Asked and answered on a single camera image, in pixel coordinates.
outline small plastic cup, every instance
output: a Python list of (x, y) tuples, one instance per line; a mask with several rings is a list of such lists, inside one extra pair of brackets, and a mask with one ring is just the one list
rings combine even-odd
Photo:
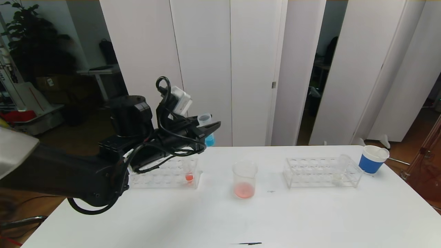
[(364, 172), (375, 174), (388, 158), (389, 151), (387, 149), (376, 146), (365, 146), (359, 166)]
[(234, 194), (242, 199), (254, 196), (256, 188), (257, 165), (249, 160), (242, 160), (233, 165)]
[[(206, 125), (212, 124), (213, 119), (212, 119), (210, 113), (204, 113), (202, 115), (198, 115), (198, 122), (199, 122), (199, 125), (206, 126)], [(209, 136), (205, 137), (205, 144), (208, 147), (214, 146), (215, 142), (216, 141), (214, 139), (214, 134), (210, 134)]]

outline white desk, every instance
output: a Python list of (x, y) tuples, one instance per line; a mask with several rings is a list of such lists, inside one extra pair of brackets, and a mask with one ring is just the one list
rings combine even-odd
[(115, 74), (120, 72), (120, 66), (118, 64), (112, 65), (112, 68), (104, 69), (104, 70), (80, 70), (77, 71), (80, 75), (94, 75), (98, 86), (100, 87), (101, 95), (103, 96), (103, 100), (107, 101), (109, 99), (109, 96), (107, 94), (106, 88), (104, 87), (103, 80), (101, 78), (101, 75), (107, 75), (107, 74)]
[[(197, 190), (129, 190), (109, 211), (75, 212), (64, 201), (24, 248), (441, 247), (441, 217), (391, 169), (358, 188), (288, 190), (285, 157), (360, 159), (361, 146), (210, 147), (199, 155)], [(233, 162), (259, 164), (256, 194), (232, 196)]]

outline green leaves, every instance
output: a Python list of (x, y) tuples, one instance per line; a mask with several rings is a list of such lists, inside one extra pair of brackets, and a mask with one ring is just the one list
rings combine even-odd
[(34, 10), (38, 9), (38, 7), (39, 7), (39, 5), (36, 4), (36, 5), (32, 6), (32, 7), (29, 7), (28, 10), (29, 11), (34, 11)]
[(12, 25), (10, 27), (7, 28), (8, 31), (11, 30), (23, 30), (23, 27), (21, 25)]
[(21, 19), (23, 19), (23, 13), (21, 11), (16, 11), (14, 13), (14, 20), (15, 21), (20, 21)]
[(21, 38), (23, 35), (21, 34), (21, 32), (15, 31), (12, 32), (11, 37), (12, 38)]

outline black cable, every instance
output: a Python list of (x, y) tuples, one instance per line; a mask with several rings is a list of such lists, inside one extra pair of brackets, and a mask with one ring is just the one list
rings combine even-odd
[(42, 196), (36, 196), (36, 197), (30, 198), (30, 199), (27, 199), (27, 200), (24, 201), (24, 202), (19, 203), (19, 204), (17, 205), (17, 208), (18, 208), (18, 207), (21, 207), (23, 204), (25, 204), (25, 203), (27, 203), (27, 202), (29, 202), (29, 201), (32, 201), (32, 200), (35, 200), (35, 199), (38, 199), (38, 198), (47, 198), (47, 197), (62, 197), (62, 196), (57, 196), (57, 195), (42, 195)]
[(158, 126), (159, 126), (159, 128), (162, 129), (164, 132), (166, 132), (167, 134), (169, 134), (169, 135), (171, 135), (171, 136), (174, 136), (174, 137), (176, 137), (176, 138), (180, 138), (180, 139), (182, 139), (182, 140), (185, 140), (185, 141), (188, 141), (188, 142), (191, 142), (191, 143), (196, 143), (196, 144), (199, 144), (199, 145), (202, 146), (202, 149), (195, 150), (194, 153), (191, 153), (191, 154), (189, 154), (189, 155), (193, 155), (193, 154), (196, 154), (196, 153), (200, 153), (200, 152), (202, 152), (202, 151), (205, 150), (206, 147), (207, 147), (207, 146), (205, 145), (205, 143), (200, 142), (200, 141), (195, 140), (195, 139), (192, 139), (192, 138), (188, 138), (188, 137), (181, 136), (181, 135), (178, 135), (178, 134), (176, 134), (176, 133), (173, 133), (173, 132), (167, 130), (166, 128), (164, 128), (164, 126), (162, 125), (161, 120), (162, 120), (162, 116), (163, 116), (163, 114), (164, 114), (164, 110), (167, 110), (169, 114), (172, 114), (174, 117), (176, 117), (176, 115), (175, 115), (172, 111), (170, 111), (170, 110), (167, 108), (167, 103), (168, 103), (168, 101), (170, 100), (170, 97), (171, 97), (171, 94), (172, 94), (172, 90), (171, 90), (171, 89), (172, 89), (172, 86), (171, 86), (171, 84), (170, 84), (169, 79), (168, 79), (167, 77), (164, 77), (164, 76), (159, 77), (159, 78), (157, 79), (157, 81), (156, 81), (156, 88), (158, 89), (159, 92), (162, 93), (163, 89), (159, 87), (159, 83), (160, 83), (162, 80), (164, 80), (165, 83), (167, 84), (167, 89), (166, 89), (166, 90), (167, 90), (167, 93), (165, 94), (164, 100), (160, 103), (160, 104), (163, 104), (164, 107), (163, 107), (163, 111), (160, 113), (159, 118), (158, 118)]
[(116, 196), (107, 206), (105, 206), (104, 208), (101, 208), (99, 210), (86, 210), (81, 208), (80, 206), (77, 205), (77, 203), (75, 202), (75, 200), (73, 198), (68, 198), (67, 201), (69, 202), (69, 204), (71, 205), (71, 207), (73, 209), (75, 209), (77, 212), (80, 212), (81, 214), (86, 214), (86, 215), (96, 215), (96, 214), (102, 214), (105, 211), (109, 210), (118, 200), (119, 196)]
[[(164, 80), (166, 82), (167, 88), (162, 88), (162, 87), (159, 86), (159, 84), (161, 83), (162, 80)], [(162, 120), (163, 114), (165, 112), (168, 112), (174, 118), (179, 119), (179, 117), (176, 116), (172, 111), (170, 111), (167, 108), (167, 105), (168, 105), (168, 103), (171, 100), (171, 94), (172, 94), (171, 93), (171, 88), (172, 87), (171, 87), (169, 79), (167, 77), (164, 77), (164, 76), (159, 77), (156, 80), (156, 88), (158, 89), (158, 91), (161, 94), (164, 95), (164, 98), (163, 98), (163, 100), (160, 103), (160, 105), (162, 105), (161, 106), (162, 107), (162, 111), (159, 114), (159, 117), (157, 118), (159, 128), (156, 131), (151, 132), (150, 135), (144, 140), (143, 143), (139, 144), (136, 148), (134, 148), (132, 153), (127, 157), (126, 161), (124, 161), (124, 158), (122, 158), (118, 162), (118, 164), (123, 163), (122, 171), (124, 173), (127, 173), (127, 169), (128, 169), (129, 164), (131, 163), (133, 158), (136, 156), (136, 154), (144, 147), (154, 147), (154, 148), (157, 148), (157, 149), (159, 149), (159, 150), (161, 150), (161, 151), (163, 151), (163, 152), (165, 152), (167, 154), (170, 154), (171, 156), (166, 158), (165, 160), (163, 160), (161, 163), (159, 163), (159, 164), (157, 164), (157, 165), (155, 165), (153, 167), (150, 167), (148, 169), (145, 169), (145, 170), (139, 170), (139, 168), (136, 169), (135, 172), (139, 173), (139, 174), (146, 173), (146, 172), (152, 171), (154, 169), (158, 169), (159, 166), (161, 166), (162, 164), (164, 164), (165, 162), (167, 162), (168, 160), (170, 160), (170, 159), (172, 159), (174, 157), (186, 157), (186, 156), (190, 156), (190, 155), (193, 155), (193, 154), (200, 153), (203, 150), (205, 150), (206, 147), (207, 147), (204, 142), (201, 142), (199, 140), (192, 139), (192, 138), (189, 138), (189, 137), (185, 137), (185, 136), (182, 136), (182, 135), (178, 135), (178, 134), (176, 134), (176, 133), (174, 133), (174, 132), (172, 132), (170, 130), (167, 130), (163, 126), (161, 120)], [(159, 131), (164, 131), (168, 135), (174, 136), (174, 137), (179, 138), (179, 139), (181, 139), (183, 141), (200, 145), (200, 146), (202, 146), (202, 148), (198, 149), (198, 150), (187, 150), (187, 149), (176, 149), (176, 148), (169, 149), (169, 148), (163, 147), (163, 146), (161, 146), (159, 144), (150, 143), (151, 140), (157, 139), (157, 133)], [(67, 200), (68, 200), (69, 204), (72, 206), (72, 208), (75, 209), (76, 211), (78, 211), (78, 212), (80, 212), (82, 214), (94, 215), (94, 214), (101, 214), (101, 213), (104, 213), (105, 211), (109, 210), (116, 203), (118, 198), (119, 198), (119, 195), (115, 195), (115, 198), (109, 203), (109, 205), (107, 205), (104, 208), (99, 209), (99, 210), (85, 210), (85, 209), (82, 209), (80, 206), (78, 206), (73, 198), (68, 198)]]
[(168, 160), (170, 160), (170, 159), (172, 159), (172, 158), (174, 158), (174, 157), (176, 157), (176, 156), (172, 155), (172, 156), (166, 158), (166, 159), (165, 159), (164, 161), (162, 161), (161, 163), (159, 163), (159, 164), (157, 164), (157, 165), (155, 165), (155, 166), (153, 166), (153, 167), (150, 167), (150, 168), (148, 168), (148, 169), (140, 170), (140, 169), (138, 168), (138, 169), (135, 170), (135, 172), (138, 173), (138, 174), (144, 174), (144, 173), (147, 173), (147, 172), (152, 171), (152, 170), (154, 170), (154, 169), (159, 169), (159, 166), (163, 165), (165, 162), (167, 162)]
[(14, 236), (14, 237), (5, 237), (5, 238), (9, 238), (9, 239), (19, 239), (19, 238), (21, 238), (21, 237), (23, 237), (23, 236), (25, 236), (28, 232), (30, 232), (30, 231), (32, 231), (32, 230), (34, 230), (34, 229), (37, 229), (38, 227), (40, 227), (41, 226), (41, 222), (40, 223), (38, 223), (38, 225), (36, 225), (36, 226), (34, 226), (34, 227), (31, 227), (31, 228), (29, 228), (27, 231), (25, 231), (24, 233), (22, 233), (21, 235), (19, 235), (19, 236)]

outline pink liquid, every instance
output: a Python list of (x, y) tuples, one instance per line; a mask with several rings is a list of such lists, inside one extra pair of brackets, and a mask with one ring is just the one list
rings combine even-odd
[(238, 183), (234, 187), (234, 193), (240, 198), (250, 198), (254, 195), (254, 187), (246, 182)]

